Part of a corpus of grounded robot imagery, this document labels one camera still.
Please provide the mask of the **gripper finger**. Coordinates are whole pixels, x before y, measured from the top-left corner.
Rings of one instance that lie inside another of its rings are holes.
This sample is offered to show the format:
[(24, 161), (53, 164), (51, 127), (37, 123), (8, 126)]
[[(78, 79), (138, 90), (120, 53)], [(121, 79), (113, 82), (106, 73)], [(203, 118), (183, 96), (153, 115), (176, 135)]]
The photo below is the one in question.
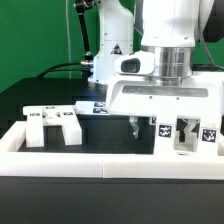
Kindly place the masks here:
[(191, 136), (193, 129), (196, 127), (199, 121), (197, 119), (187, 119), (185, 120), (185, 123), (186, 123), (186, 126), (180, 132), (180, 137), (183, 142), (185, 142), (187, 138)]
[(133, 135), (136, 139), (140, 138), (140, 128), (138, 125), (138, 118), (135, 116), (130, 116), (129, 117), (129, 123), (133, 129)]

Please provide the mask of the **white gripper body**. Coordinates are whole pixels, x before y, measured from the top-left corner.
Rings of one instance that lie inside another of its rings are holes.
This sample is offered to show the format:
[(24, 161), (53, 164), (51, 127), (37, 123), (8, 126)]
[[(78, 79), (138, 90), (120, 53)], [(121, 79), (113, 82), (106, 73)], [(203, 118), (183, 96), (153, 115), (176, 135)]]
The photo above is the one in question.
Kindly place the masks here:
[(222, 115), (222, 73), (194, 71), (190, 50), (150, 50), (115, 62), (106, 107), (114, 115), (200, 119)]

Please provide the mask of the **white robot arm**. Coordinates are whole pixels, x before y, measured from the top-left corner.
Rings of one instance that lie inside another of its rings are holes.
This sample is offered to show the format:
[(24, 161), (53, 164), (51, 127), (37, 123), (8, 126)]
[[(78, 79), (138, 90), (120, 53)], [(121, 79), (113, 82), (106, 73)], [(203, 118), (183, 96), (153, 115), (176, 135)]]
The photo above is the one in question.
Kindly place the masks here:
[(201, 142), (214, 143), (224, 116), (224, 68), (193, 70), (192, 53), (215, 0), (94, 0), (100, 50), (91, 81), (107, 87), (111, 115), (156, 118), (159, 137), (178, 119), (200, 121)]

